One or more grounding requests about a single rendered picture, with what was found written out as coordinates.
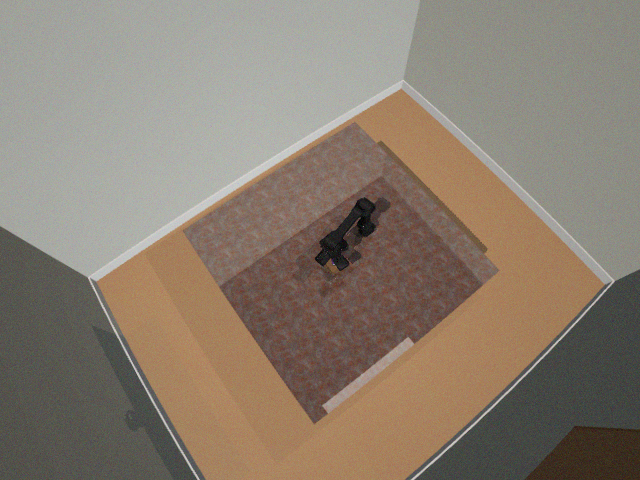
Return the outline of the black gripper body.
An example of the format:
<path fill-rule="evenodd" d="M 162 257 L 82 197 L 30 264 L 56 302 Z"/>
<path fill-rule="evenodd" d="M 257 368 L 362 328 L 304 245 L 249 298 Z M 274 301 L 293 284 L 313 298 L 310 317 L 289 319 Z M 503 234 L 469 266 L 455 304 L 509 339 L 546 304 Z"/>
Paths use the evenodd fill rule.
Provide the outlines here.
<path fill-rule="evenodd" d="M 324 238 L 322 240 L 320 240 L 320 245 L 322 244 Z M 334 258 L 335 261 L 337 262 L 335 265 L 338 268 L 339 271 L 342 271 L 343 269 L 345 269 L 346 267 L 349 266 L 349 262 L 346 258 L 344 258 L 342 255 L 339 255 L 339 252 L 341 251 L 341 249 L 339 249 L 339 251 L 334 254 L 333 257 L 331 257 L 332 259 Z"/>

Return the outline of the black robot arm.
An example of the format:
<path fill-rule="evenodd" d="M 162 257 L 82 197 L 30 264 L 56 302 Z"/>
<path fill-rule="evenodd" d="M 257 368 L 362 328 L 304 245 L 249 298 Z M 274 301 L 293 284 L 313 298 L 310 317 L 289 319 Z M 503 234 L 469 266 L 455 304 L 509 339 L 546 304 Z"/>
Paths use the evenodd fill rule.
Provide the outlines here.
<path fill-rule="evenodd" d="M 315 257 L 315 260 L 320 265 L 324 266 L 330 258 L 339 251 L 339 249 L 341 249 L 339 255 L 341 255 L 341 252 L 347 251 L 349 245 L 346 240 L 343 239 L 343 236 L 360 217 L 361 219 L 357 222 L 357 227 L 359 228 L 358 230 L 361 235 L 366 238 L 373 233 L 376 225 L 372 223 L 370 219 L 371 214 L 376 209 L 375 207 L 376 205 L 366 197 L 359 199 L 351 210 L 351 213 L 346 217 L 341 225 L 335 231 L 332 231 L 325 236 L 320 246 L 322 251 Z"/>

